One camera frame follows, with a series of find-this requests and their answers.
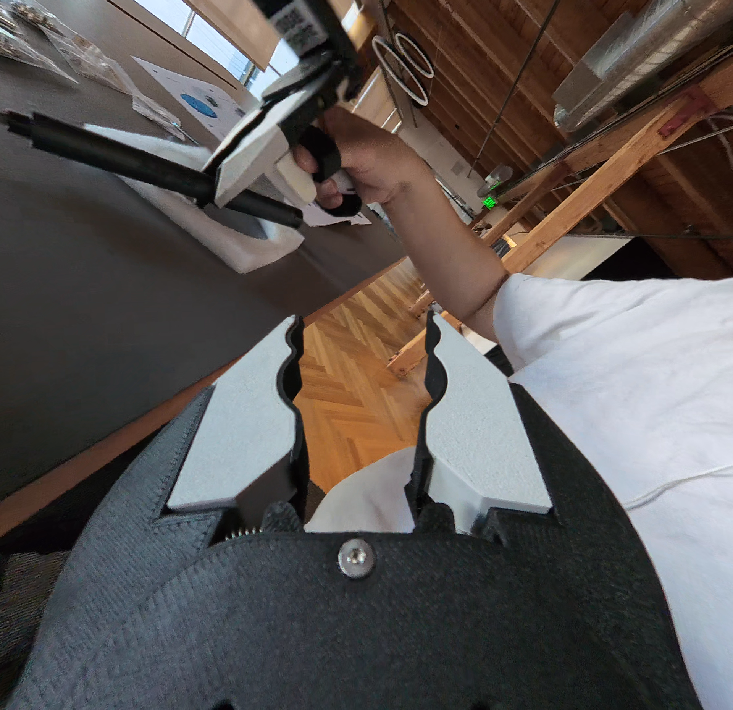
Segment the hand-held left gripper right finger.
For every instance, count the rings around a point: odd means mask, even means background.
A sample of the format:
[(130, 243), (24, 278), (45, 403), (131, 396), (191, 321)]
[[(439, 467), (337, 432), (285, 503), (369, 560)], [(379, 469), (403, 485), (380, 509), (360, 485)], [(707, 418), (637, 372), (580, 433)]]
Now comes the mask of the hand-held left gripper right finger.
[(425, 330), (425, 388), (408, 504), (449, 507), (477, 534), (493, 509), (546, 516), (553, 503), (508, 379), (440, 315)]

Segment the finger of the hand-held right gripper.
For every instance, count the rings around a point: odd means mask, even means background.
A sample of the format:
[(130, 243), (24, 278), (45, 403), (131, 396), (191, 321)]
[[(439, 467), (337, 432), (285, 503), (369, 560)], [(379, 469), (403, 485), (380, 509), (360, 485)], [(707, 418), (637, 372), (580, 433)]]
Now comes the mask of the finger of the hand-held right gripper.
[(319, 108), (335, 106), (341, 85), (341, 60), (334, 52), (317, 52), (303, 58), (287, 73), (265, 89), (261, 109), (270, 110), (279, 102), (303, 89), (313, 90), (321, 98)]
[(226, 135), (202, 168), (215, 181), (214, 205), (223, 208), (250, 190), (286, 154), (289, 143), (279, 122), (290, 111), (291, 100), (263, 106)]

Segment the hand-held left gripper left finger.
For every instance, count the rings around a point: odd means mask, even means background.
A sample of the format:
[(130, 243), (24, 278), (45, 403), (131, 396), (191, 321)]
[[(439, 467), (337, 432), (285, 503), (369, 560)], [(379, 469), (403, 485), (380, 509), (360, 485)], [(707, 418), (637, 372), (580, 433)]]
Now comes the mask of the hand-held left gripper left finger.
[(303, 354), (304, 322), (291, 315), (214, 383), (168, 509), (235, 508), (253, 530), (271, 504), (284, 502), (304, 519), (309, 464), (295, 405)]

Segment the black screwdriver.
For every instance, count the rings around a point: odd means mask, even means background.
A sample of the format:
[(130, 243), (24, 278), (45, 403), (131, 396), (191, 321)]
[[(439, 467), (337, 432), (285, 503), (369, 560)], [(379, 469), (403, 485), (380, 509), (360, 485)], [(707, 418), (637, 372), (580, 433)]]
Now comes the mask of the black screwdriver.
[(215, 181), (202, 171), (37, 112), (28, 116), (3, 110), (1, 121), (34, 149), (181, 194), (199, 208), (215, 201)]

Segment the person's right forearm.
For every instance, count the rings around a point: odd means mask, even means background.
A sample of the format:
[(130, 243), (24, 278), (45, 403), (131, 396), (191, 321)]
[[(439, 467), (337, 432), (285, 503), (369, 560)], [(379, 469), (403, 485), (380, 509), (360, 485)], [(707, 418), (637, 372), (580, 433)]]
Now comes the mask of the person's right forearm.
[(494, 309), (509, 278), (499, 256), (456, 214), (427, 165), (417, 161), (381, 202), (426, 288), (482, 338), (499, 342)]

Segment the dark grey desk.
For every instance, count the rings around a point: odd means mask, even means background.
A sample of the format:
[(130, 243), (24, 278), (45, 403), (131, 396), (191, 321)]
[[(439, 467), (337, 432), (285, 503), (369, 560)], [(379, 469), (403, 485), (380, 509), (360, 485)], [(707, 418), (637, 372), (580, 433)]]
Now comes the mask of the dark grey desk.
[(2, 535), (186, 406), (289, 315), (404, 256), (376, 220), (240, 275), (114, 175), (2, 126)]

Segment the person's right hand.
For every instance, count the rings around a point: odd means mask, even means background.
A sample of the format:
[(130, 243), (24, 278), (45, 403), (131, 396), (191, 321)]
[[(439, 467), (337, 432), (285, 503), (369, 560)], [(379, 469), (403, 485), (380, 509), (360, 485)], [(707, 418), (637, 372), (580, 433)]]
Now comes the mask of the person's right hand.
[(399, 137), (335, 107), (319, 121), (341, 156), (363, 201), (379, 203), (389, 214), (436, 211), (446, 197), (425, 161)]

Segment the printed instruction sheet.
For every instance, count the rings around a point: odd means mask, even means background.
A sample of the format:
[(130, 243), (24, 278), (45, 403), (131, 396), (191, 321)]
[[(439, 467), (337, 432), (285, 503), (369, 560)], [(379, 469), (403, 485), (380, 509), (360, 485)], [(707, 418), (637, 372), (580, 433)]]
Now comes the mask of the printed instruction sheet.
[[(250, 112), (260, 109), (261, 101), (256, 102), (250, 99), (249, 105), (242, 110), (229, 96), (224, 95), (220, 99), (211, 85), (189, 79), (186, 76), (143, 60), (138, 60), (138, 63), (148, 73), (151, 73), (153, 78), (161, 83), (189, 112), (200, 119), (209, 132), (218, 137), (221, 142), (240, 119)], [(312, 154), (312, 152), (317, 152), (316, 139), (329, 141), (329, 147), (335, 147), (337, 154), (340, 156), (335, 142), (325, 134), (325, 131), (318, 127), (317, 124), (321, 118), (322, 116), (315, 123), (318, 133), (315, 136), (304, 135), (302, 144), (292, 151), (298, 166), (308, 174), (316, 171), (317, 157)], [(245, 201), (247, 203), (252, 202), (256, 206), (262, 204), (269, 207), (270, 201), (273, 201), (277, 216), (284, 219), (294, 217), (296, 228), (302, 224), (312, 228), (331, 226), (358, 218), (362, 211), (362, 200), (355, 192), (353, 182), (342, 170), (342, 165), (338, 173), (321, 183), (316, 183), (315, 188), (315, 199), (302, 209), (301, 218), (295, 217), (295, 209), (283, 203), (282, 197), (276, 194), (276, 190), (272, 188), (266, 178), (261, 178), (254, 185), (253, 190), (243, 192), (227, 206), (220, 209), (234, 210), (236, 202)]]

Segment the window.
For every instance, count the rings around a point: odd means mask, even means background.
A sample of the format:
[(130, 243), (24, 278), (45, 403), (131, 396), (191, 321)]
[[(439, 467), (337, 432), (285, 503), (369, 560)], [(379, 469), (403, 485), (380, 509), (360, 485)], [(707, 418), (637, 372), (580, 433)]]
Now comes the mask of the window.
[(261, 70), (183, 0), (134, 1), (223, 66), (257, 99), (298, 63), (294, 51), (280, 38), (268, 67)]

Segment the person in white shirt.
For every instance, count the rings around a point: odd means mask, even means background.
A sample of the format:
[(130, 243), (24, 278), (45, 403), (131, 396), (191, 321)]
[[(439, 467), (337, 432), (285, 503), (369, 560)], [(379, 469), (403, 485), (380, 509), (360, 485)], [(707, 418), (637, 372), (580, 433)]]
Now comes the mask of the person in white shirt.
[(416, 445), (335, 485), (306, 557), (318, 708), (731, 708), (731, 279), (510, 275), (494, 309), (551, 495), (477, 534)]

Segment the pile of small screw bags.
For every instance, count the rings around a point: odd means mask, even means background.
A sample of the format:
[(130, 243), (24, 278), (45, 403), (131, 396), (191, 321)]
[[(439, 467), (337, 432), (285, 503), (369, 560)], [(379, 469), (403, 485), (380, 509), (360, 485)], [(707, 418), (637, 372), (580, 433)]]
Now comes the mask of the pile of small screw bags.
[(128, 95), (133, 109), (182, 141), (189, 137), (178, 117), (144, 95), (111, 57), (69, 28), (36, 0), (1, 0), (2, 9), (39, 29), (78, 75)]

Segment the wooden ceiling beam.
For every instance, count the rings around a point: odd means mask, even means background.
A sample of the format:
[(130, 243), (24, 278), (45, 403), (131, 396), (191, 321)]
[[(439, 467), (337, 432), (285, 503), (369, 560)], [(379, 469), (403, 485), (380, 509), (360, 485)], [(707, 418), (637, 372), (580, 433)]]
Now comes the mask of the wooden ceiling beam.
[(511, 186), (499, 200), (518, 200), (517, 205), (509, 211), (508, 218), (482, 236), (482, 241), (487, 245), (496, 243), (551, 193), (556, 182), (584, 170), (593, 170), (570, 196), (505, 256), (503, 265), (508, 272), (523, 271), (647, 162), (673, 146), (698, 122), (729, 107), (731, 101), (732, 62), (731, 53), (728, 53), (724, 61), (700, 65), (689, 81), (680, 79), (657, 99), (640, 105), (583, 142), (568, 147)]

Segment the white foam frame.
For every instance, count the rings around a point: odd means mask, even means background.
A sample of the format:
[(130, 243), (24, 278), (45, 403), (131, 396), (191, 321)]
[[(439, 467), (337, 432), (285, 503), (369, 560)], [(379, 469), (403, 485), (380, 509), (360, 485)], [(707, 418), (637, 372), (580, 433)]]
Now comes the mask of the white foam frame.
[[(194, 170), (201, 170), (212, 153), (207, 147), (117, 128), (89, 123), (84, 128)], [(123, 176), (120, 180), (239, 274), (278, 261), (296, 251), (304, 241), (298, 230), (247, 213), (219, 209), (213, 204), (200, 209), (181, 194)]]

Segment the silver air duct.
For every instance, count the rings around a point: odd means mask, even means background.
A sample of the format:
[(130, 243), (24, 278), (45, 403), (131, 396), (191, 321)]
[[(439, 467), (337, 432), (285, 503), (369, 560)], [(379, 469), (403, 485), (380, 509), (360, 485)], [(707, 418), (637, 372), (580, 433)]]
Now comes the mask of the silver air duct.
[(652, 0), (636, 17), (623, 13), (555, 91), (555, 126), (578, 130), (731, 15), (732, 0)]

